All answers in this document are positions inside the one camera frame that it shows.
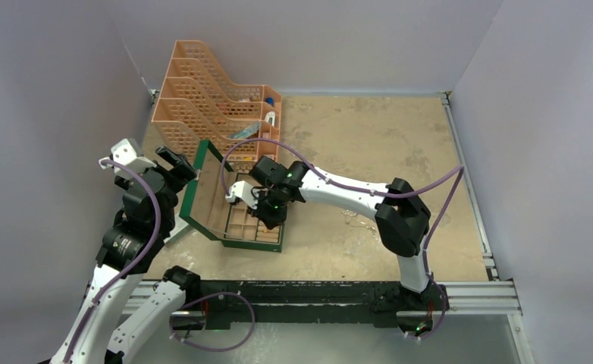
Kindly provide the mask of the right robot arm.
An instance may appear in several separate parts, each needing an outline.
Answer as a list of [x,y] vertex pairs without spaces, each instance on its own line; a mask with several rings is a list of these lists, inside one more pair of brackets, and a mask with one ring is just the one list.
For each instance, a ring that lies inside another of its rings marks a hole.
[[400,297],[412,309],[431,296],[422,244],[430,231],[431,212],[412,186],[401,178],[369,183],[334,175],[305,162],[285,167],[261,157],[249,172],[259,184],[247,185],[248,212],[267,228],[282,225],[292,202],[313,202],[355,212],[375,222],[381,243],[397,257]]

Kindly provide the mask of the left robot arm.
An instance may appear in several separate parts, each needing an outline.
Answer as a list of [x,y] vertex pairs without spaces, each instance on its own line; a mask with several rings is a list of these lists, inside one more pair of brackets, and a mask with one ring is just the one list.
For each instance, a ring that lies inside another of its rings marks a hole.
[[99,165],[115,174],[123,190],[122,207],[102,238],[93,276],[64,343],[51,363],[131,363],[155,328],[178,306],[197,307],[199,277],[179,268],[179,282],[165,280],[126,321],[124,308],[152,260],[175,227],[178,193],[197,176],[187,157],[160,146],[165,168],[144,156],[131,139],[111,148]]

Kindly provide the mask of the green jewelry box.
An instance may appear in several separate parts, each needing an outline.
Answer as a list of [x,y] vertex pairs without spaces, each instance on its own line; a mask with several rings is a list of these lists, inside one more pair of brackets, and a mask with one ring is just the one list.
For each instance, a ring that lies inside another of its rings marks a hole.
[[202,140],[194,157],[197,177],[187,184],[179,216],[211,241],[227,248],[279,253],[283,248],[282,227],[268,229],[246,212],[242,202],[231,205],[220,181],[223,155],[208,140]]

